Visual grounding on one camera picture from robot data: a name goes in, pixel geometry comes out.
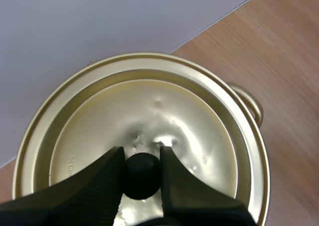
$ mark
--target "wooden table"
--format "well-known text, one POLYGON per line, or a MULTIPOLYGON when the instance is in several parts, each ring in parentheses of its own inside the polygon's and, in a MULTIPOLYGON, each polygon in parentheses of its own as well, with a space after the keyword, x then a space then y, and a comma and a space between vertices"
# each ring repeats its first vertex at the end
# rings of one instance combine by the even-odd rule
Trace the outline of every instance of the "wooden table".
MULTIPOLYGON (((251 0, 174 55, 239 83, 264 107, 268 226, 319 225, 319 0, 251 0)), ((13 163, 0 170, 10 198, 13 163)))

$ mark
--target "can handle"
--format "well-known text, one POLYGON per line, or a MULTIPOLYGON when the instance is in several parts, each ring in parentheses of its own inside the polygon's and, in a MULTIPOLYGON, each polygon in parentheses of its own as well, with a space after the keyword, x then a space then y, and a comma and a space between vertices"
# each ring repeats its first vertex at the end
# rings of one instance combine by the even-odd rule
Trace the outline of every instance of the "can handle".
POLYGON ((237 93, 240 99, 242 99, 246 106, 254 113, 256 124, 260 128, 263 123, 264 110, 259 101, 245 88, 235 83, 228 83, 228 85, 237 93))

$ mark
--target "white surface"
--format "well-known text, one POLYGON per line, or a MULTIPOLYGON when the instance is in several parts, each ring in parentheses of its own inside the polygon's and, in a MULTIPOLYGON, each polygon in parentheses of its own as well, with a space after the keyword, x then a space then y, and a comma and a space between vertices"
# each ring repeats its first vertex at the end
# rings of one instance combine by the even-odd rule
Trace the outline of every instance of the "white surface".
POLYGON ((73 73, 114 54, 171 52, 245 1, 0 0, 0 166, 73 73))

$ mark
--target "gold can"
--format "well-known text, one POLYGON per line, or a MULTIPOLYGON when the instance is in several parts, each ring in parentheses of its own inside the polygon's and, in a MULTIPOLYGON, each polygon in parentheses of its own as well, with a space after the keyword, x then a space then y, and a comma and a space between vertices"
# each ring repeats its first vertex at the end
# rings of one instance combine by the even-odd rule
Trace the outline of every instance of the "gold can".
MULTIPOLYGON (((40 107, 19 150, 13 198, 70 177, 113 146, 123 146, 126 157, 159 156, 169 146, 192 174, 243 202, 263 226, 270 172, 262 119, 249 92, 193 62, 161 53, 113 56, 70 77, 40 107)), ((160 192, 142 201, 123 195, 114 225, 161 215, 160 192)))

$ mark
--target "black knob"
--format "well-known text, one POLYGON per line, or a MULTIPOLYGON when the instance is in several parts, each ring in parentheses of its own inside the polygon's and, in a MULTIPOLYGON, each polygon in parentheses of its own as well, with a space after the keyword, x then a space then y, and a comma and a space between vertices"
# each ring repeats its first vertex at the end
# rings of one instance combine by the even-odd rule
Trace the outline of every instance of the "black knob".
POLYGON ((160 188, 160 161, 154 155, 138 153, 129 157, 121 173, 121 188, 134 200, 152 196, 160 188))

